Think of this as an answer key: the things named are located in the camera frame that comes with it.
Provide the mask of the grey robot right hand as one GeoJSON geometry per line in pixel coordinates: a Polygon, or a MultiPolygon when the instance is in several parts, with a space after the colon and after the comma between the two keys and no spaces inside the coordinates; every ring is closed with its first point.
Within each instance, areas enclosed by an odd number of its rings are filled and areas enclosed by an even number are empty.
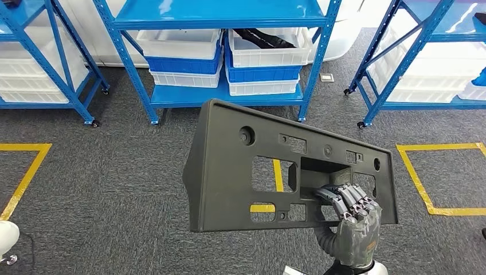
{"type": "Polygon", "coordinates": [[[328,274],[363,274],[375,261],[382,208],[356,184],[326,185],[315,197],[330,204],[338,216],[336,231],[323,225],[313,229],[318,245],[335,259],[328,274]]]}

